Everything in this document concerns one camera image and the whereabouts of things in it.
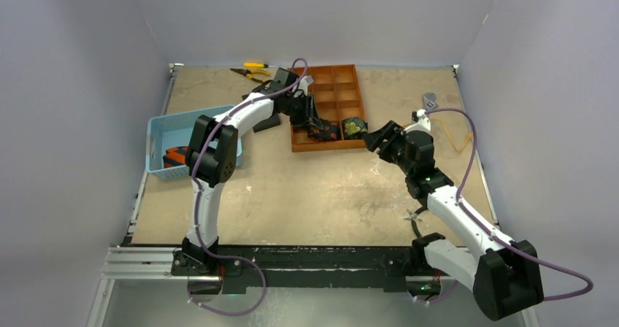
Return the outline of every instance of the screwdriver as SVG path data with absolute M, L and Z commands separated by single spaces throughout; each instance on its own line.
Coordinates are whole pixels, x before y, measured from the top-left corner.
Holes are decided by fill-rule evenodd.
M 243 65 L 245 66 L 245 68 L 274 68 L 276 67 L 276 66 L 270 66 L 265 63 L 252 63 L 252 62 L 245 62 Z

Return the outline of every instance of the white wall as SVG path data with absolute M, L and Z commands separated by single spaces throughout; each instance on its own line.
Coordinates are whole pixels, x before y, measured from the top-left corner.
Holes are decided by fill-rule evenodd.
M 619 0 L 497 0 L 458 78 L 502 227 L 592 277 L 543 326 L 619 326 Z M 542 269 L 547 295 L 584 283 Z
M 171 62 L 460 63 L 494 0 L 137 0 Z
M 84 326 L 166 62 L 134 0 L 0 0 L 0 326 Z

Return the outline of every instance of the light blue bin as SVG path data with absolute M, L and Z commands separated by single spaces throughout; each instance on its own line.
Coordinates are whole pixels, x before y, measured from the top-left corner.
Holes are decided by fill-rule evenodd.
M 172 147 L 189 145 L 193 124 L 200 115 L 214 117 L 227 112 L 234 105 L 199 109 L 192 112 L 162 115 L 148 120 L 146 136 L 146 171 L 162 180 L 189 175 L 188 166 L 164 168 L 164 155 Z M 211 142 L 211 147 L 217 147 L 217 142 Z M 243 164 L 241 139 L 237 145 L 237 168 Z

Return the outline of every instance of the pliers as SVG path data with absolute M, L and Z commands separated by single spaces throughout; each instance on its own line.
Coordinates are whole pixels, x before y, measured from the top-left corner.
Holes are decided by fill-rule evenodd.
M 259 83 L 263 83 L 264 80 L 260 80 L 257 79 L 255 77 L 253 77 L 254 74 L 262 74 L 262 75 L 266 75 L 267 77 L 271 76 L 271 73 L 267 72 L 266 70 L 262 70 L 262 69 L 236 69 L 236 68 L 230 68 L 231 71 L 235 72 L 235 73 L 239 73 L 243 76 L 246 76 L 248 78 L 250 78 L 252 81 L 255 82 L 259 82 Z

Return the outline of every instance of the robotic hand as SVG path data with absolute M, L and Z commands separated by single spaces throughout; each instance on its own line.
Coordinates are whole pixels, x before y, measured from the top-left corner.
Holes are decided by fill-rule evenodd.
M 273 90 L 294 83 L 294 73 L 280 69 L 275 76 Z M 271 99 L 257 98 L 264 93 L 251 93 L 246 107 L 230 117 L 215 136 L 217 147 L 209 147 L 204 157 L 199 159 L 199 151 L 215 124 L 227 113 L 209 118 L 201 116 L 193 129 L 189 143 L 186 164 L 193 169 L 199 162 L 197 179 L 193 184 L 194 204 L 196 205 L 195 226 L 190 229 L 182 242 L 182 254 L 186 258 L 212 269 L 213 260 L 202 250 L 200 239 L 213 253 L 217 252 L 217 218 L 221 192 L 225 182 L 234 172 L 236 160 L 236 140 L 249 131 L 257 122 L 271 116 L 273 111 L 291 116 L 291 122 L 305 122 L 317 117 L 311 99 L 305 95 L 295 96 L 288 92 Z M 493 236 L 505 243 L 537 256 L 534 247 L 527 241 L 514 242 L 486 221 L 465 199 L 457 197 L 457 187 L 439 168 L 435 166 L 434 140 L 430 135 L 430 120 L 424 110 L 413 112 L 414 124 L 403 128 L 390 121 L 380 130 L 363 137 L 368 150 L 377 151 L 379 157 L 396 164 L 404 173 L 404 181 L 410 195 L 428 207 L 443 220 L 462 239 L 468 252 L 458 249 L 440 234 L 430 234 L 413 241 L 410 248 L 410 262 L 417 272 L 438 269 L 449 274 L 473 292 L 480 309 L 491 320 L 498 320 L 543 301 L 539 266 L 515 255 L 493 240 Z M 460 208 L 464 204 L 470 209 L 471 219 Z M 491 228 L 492 234 L 481 231 L 480 225 Z

